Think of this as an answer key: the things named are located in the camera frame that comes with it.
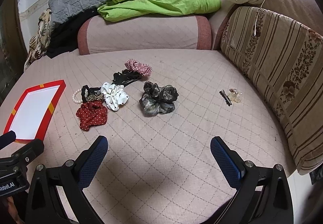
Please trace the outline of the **red polka dot scrunchie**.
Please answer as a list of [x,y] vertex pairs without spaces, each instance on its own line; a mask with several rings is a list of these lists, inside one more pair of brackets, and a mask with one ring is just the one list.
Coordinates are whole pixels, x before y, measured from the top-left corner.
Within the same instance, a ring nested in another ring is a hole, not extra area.
[[105,125],[108,119],[108,110],[99,100],[82,103],[77,110],[79,127],[83,131],[89,131],[92,126]]

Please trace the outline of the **black leopard hair band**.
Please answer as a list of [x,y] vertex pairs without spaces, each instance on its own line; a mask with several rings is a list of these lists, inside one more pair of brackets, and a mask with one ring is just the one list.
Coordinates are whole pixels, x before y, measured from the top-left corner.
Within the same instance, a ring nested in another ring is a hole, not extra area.
[[104,101],[104,95],[101,93],[100,87],[89,87],[84,85],[81,88],[82,102]]

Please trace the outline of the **white polka dot scrunchie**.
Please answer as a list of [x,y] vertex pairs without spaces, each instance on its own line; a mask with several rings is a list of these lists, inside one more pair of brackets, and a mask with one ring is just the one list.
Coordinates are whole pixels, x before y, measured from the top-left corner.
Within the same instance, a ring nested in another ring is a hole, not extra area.
[[123,85],[105,82],[100,89],[108,109],[118,111],[121,105],[125,105],[129,99]]

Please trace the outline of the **black hair clips bundle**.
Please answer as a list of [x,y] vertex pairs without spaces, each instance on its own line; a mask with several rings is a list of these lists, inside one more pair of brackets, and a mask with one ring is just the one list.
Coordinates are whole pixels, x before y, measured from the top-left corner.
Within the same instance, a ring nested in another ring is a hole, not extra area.
[[113,74],[112,84],[123,85],[126,87],[142,78],[143,76],[140,73],[125,69],[121,73],[117,72]]

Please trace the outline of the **dark grey floral scrunchie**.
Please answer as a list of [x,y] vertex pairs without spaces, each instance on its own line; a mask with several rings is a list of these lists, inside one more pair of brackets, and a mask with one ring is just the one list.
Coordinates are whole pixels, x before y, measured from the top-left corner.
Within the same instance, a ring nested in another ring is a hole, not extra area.
[[173,112],[175,110],[174,102],[177,101],[178,96],[176,88],[171,85],[159,87],[158,84],[147,81],[144,84],[144,93],[139,103],[144,116],[153,117],[157,114]]

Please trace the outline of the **red gingham scrunchie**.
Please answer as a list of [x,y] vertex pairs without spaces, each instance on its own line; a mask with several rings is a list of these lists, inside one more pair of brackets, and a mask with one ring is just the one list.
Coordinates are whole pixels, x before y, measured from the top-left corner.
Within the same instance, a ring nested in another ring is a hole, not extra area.
[[152,73],[151,66],[145,63],[141,63],[134,59],[129,59],[128,61],[125,62],[124,65],[127,70],[138,72],[143,77],[148,77]]

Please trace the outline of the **red shallow box tray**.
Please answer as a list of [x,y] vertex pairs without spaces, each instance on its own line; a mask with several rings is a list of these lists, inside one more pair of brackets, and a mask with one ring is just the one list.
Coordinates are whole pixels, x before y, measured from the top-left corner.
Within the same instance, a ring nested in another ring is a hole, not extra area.
[[22,144],[44,140],[65,88],[64,80],[56,80],[25,89],[13,107],[3,133],[13,131],[15,141]]

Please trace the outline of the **leaf print fabric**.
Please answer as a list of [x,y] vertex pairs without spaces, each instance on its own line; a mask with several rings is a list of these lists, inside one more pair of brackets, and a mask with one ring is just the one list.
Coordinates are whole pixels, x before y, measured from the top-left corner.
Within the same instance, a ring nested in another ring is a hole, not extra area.
[[51,10],[47,8],[38,18],[38,29],[35,36],[29,40],[29,51],[24,64],[24,71],[36,60],[47,53],[50,43]]

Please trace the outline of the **black hair pin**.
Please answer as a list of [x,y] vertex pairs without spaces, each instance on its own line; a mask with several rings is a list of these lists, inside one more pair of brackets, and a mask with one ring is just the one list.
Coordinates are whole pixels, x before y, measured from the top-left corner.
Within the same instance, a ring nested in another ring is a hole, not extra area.
[[219,93],[223,97],[223,99],[225,100],[226,104],[230,107],[232,105],[232,102],[229,99],[229,97],[227,96],[227,94],[225,93],[225,91],[221,90],[221,91],[219,91]]

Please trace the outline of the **clear amber hair claw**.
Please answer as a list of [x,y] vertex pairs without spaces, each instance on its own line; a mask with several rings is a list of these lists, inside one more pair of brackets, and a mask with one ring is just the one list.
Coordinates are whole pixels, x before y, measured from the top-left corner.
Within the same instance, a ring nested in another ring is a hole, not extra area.
[[229,99],[233,103],[240,103],[241,102],[242,93],[240,93],[236,88],[229,89]]

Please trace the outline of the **black garment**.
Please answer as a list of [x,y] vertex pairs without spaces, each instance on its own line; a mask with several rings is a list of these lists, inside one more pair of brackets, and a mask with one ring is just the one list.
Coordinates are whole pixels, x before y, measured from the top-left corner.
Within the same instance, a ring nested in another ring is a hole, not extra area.
[[62,53],[72,52],[77,49],[79,29],[87,20],[97,15],[98,9],[96,7],[86,9],[57,26],[50,36],[47,56],[54,58]]

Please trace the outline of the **pink quilted mattress cover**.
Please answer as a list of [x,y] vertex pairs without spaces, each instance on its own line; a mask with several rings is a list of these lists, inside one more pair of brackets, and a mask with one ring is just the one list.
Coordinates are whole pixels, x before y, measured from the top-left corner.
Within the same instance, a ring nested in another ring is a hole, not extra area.
[[[83,85],[101,86],[123,70],[127,60],[149,64],[150,80],[178,91],[176,109],[145,117],[139,100],[143,82],[125,88],[126,105],[109,112],[107,123],[85,132],[79,128],[73,93]],[[261,167],[281,164],[287,175],[295,164],[284,132],[270,109],[231,62],[218,51],[134,50],[81,56],[77,51],[35,61],[1,105],[4,127],[25,89],[64,80],[66,88],[44,139],[45,149],[28,167],[61,166],[75,159],[99,135],[109,142],[91,185],[84,193],[104,223],[201,223],[235,191],[210,151],[220,136],[244,160]],[[241,102],[229,107],[236,88]]]

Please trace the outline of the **pink bolster cushion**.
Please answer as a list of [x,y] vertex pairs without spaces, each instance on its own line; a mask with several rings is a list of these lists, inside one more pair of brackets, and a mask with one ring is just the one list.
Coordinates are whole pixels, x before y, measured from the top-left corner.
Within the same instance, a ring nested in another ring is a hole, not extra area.
[[145,49],[210,50],[212,31],[208,19],[200,15],[148,15],[116,23],[94,16],[81,26],[77,39],[81,55]]

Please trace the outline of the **striped floral brown cushion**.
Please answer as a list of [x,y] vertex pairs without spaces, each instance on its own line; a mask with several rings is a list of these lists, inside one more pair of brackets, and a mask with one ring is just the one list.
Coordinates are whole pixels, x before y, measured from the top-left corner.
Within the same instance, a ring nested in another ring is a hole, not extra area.
[[275,113],[299,174],[322,165],[322,36],[285,15],[240,6],[221,51]]

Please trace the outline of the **brown sofa backrest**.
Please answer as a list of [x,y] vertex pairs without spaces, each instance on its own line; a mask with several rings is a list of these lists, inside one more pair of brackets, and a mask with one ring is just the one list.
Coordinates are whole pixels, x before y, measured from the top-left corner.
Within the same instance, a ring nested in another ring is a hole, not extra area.
[[[212,50],[220,49],[221,36],[232,13],[238,8],[228,0],[221,0],[221,8],[211,15]],[[322,12],[315,0],[265,0],[253,6],[292,18],[322,35]]]

